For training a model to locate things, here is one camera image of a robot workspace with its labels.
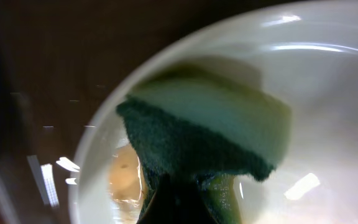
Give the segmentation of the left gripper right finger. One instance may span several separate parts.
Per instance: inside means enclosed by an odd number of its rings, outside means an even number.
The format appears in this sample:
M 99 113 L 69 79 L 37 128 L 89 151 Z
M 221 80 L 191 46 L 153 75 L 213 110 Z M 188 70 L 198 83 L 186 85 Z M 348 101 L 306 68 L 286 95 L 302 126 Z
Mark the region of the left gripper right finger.
M 181 184 L 178 189 L 178 222 L 180 224 L 217 224 L 194 182 Z

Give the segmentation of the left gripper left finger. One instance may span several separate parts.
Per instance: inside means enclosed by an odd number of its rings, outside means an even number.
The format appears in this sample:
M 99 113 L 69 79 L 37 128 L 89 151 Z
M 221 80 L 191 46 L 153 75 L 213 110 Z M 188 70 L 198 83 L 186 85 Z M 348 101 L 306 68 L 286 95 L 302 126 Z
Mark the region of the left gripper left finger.
M 170 177 L 165 174 L 161 176 L 158 188 L 137 224 L 177 224 L 175 207 Z

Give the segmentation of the green scrub sponge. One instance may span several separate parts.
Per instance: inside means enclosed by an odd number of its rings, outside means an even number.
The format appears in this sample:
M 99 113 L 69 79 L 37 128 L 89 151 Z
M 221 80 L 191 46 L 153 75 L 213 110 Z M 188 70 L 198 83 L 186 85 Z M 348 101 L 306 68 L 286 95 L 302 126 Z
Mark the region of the green scrub sponge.
M 291 109 L 282 101 L 194 65 L 168 68 L 116 106 L 139 158 L 145 213 L 161 176 L 178 189 L 194 182 L 218 223 L 240 223 L 234 179 L 265 181 L 287 153 Z

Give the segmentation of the white plate bottom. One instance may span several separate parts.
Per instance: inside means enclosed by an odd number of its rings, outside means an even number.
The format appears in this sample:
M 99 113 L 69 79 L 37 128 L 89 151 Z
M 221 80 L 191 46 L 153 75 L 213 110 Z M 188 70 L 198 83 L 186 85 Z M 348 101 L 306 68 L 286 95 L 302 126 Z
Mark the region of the white plate bottom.
M 189 60 L 284 101 L 285 160 L 268 180 L 234 180 L 243 223 L 358 223 L 358 1 L 308 1 L 232 17 L 185 37 L 134 70 L 106 99 L 76 151 L 72 223 L 135 223 L 137 200 L 115 201 L 109 171 L 127 144 L 114 110 L 153 73 Z

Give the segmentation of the brown serving tray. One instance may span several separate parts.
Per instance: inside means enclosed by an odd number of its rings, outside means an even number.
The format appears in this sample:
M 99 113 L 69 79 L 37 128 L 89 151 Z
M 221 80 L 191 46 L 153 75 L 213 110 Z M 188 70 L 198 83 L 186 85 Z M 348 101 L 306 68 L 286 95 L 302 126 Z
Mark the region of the brown serving tray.
M 69 172 L 90 120 L 145 60 L 271 1 L 0 1 L 0 223 L 68 223 Z

